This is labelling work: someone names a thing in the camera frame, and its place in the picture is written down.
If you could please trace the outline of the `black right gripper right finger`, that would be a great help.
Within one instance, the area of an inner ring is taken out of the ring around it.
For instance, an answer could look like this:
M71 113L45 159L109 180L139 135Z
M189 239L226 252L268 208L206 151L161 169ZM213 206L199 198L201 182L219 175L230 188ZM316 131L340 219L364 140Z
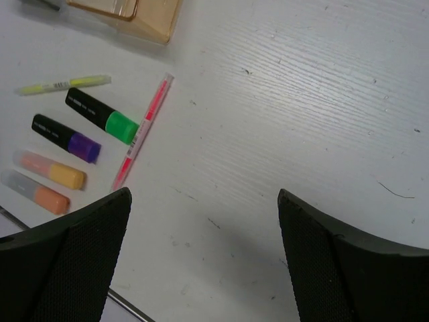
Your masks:
M278 211L301 321L427 321L428 250L357 229L282 189Z

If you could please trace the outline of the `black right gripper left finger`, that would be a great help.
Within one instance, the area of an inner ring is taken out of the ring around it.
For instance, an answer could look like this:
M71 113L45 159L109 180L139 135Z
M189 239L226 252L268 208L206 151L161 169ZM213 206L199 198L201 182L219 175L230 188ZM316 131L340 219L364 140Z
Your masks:
M1 238L2 321L99 321L131 212L122 188Z

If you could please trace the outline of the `grey orange-capped highlighter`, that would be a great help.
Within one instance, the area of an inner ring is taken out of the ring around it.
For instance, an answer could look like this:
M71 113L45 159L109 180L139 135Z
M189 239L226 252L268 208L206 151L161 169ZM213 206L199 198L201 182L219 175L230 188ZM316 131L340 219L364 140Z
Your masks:
M55 215L66 214L69 210L68 197L16 170L4 170L1 173L1 183Z

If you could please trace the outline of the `pink yellow-capped highlighter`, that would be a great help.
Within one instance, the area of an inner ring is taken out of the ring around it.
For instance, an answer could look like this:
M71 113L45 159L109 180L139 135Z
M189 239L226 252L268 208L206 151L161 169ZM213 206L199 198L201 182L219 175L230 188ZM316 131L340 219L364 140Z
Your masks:
M27 150L15 151L13 163L71 190L82 190L86 183L83 171Z

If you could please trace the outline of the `pink thin highlighter pen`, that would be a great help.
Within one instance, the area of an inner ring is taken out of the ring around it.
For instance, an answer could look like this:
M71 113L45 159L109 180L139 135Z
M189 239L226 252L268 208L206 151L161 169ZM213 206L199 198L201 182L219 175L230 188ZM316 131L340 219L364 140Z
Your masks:
M131 145L125 155L125 158L118 170L118 173L112 183L111 192L119 190L123 185L131 171L131 168L137 158L137 155L149 133L151 125L164 102L164 99L170 89L174 77L170 73L166 73L165 77L160 82L157 91L149 104L142 122L133 138Z

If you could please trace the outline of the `black purple-capped highlighter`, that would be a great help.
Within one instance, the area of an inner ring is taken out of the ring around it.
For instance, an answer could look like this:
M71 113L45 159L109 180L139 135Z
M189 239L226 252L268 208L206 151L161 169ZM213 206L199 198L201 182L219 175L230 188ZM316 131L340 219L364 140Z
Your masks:
M48 141L81 160L89 164L97 163L101 145L80 132L42 114L34 115L32 129Z

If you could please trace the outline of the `black green-capped highlighter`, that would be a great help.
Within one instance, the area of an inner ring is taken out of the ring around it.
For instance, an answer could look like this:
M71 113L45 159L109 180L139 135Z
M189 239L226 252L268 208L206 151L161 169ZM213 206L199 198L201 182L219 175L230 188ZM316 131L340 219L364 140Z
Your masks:
M139 125L124 114L74 87L68 90L65 103L121 142L132 143Z

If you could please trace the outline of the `yellow thin highlighter pen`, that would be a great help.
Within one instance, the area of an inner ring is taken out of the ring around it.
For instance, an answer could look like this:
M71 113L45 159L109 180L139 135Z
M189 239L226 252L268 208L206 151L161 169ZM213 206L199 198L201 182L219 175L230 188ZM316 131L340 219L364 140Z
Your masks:
M56 83L36 84L26 87L21 87L15 90L19 96L31 96L44 93L51 93L56 91L65 91L73 87L96 87L107 85L111 83L111 77L108 75L94 75L81 78L72 78L66 81Z

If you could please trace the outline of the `orange transparent container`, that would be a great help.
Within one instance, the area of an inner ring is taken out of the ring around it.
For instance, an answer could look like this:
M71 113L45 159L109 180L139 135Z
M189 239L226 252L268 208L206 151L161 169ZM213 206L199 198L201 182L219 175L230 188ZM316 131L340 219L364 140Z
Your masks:
M174 33L181 0L67 1L118 32L167 44Z

